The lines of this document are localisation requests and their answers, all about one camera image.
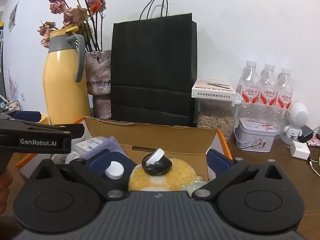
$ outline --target pink vase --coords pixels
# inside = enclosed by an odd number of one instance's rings
[[[88,93],[93,96],[93,116],[100,119],[111,118],[110,70],[111,50],[86,53]]]

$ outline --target finger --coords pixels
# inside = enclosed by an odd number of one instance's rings
[[[0,215],[2,215],[5,210],[7,208],[7,202],[3,202],[2,204],[0,204]]]
[[[8,187],[5,187],[3,189],[0,189],[0,204],[2,202],[6,202],[7,198],[9,196],[10,190]]]
[[[12,182],[13,182],[13,177],[11,172],[8,170],[5,170],[5,172],[0,175],[0,189],[10,186]]]

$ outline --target yellow lid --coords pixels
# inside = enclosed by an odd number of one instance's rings
[[[66,33],[74,33],[78,30],[79,30],[78,26],[72,26],[71,28],[67,28],[67,29],[59,29],[59,30],[50,32],[50,38],[60,36],[60,35],[65,35]]]

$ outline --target bottle cap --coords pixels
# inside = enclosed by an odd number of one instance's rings
[[[146,165],[152,165],[158,162],[162,156],[164,155],[164,151],[162,149],[157,149],[146,161]]]
[[[253,60],[247,60],[247,66],[249,67],[256,67],[257,63]]]
[[[290,69],[287,69],[287,68],[282,68],[282,69],[281,69],[281,72],[284,73],[284,74],[287,74],[287,75],[290,75],[290,74],[291,74],[291,70],[290,70]]]
[[[264,68],[274,71],[275,70],[275,65],[265,63]]]
[[[159,176],[166,174],[172,167],[172,162],[164,157],[164,151],[157,149],[154,153],[146,155],[141,163],[146,174]]]
[[[109,168],[106,169],[105,174],[110,179],[120,179],[124,174],[124,167],[119,162],[111,162]]]

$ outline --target bottle label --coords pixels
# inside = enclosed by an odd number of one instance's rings
[[[278,107],[288,109],[291,105],[291,101],[292,101],[292,94],[278,92],[277,104],[276,104]]]
[[[76,145],[88,152],[91,149],[100,145],[101,143],[103,143],[103,141],[101,141],[97,138],[92,138],[92,139],[86,140],[84,142],[76,143]]]
[[[260,89],[254,87],[241,86],[240,95],[246,103],[255,104],[258,101]]]
[[[267,90],[261,91],[260,97],[259,97],[259,103],[264,105],[274,106],[276,104],[276,98],[277,98],[277,90],[267,89]]]

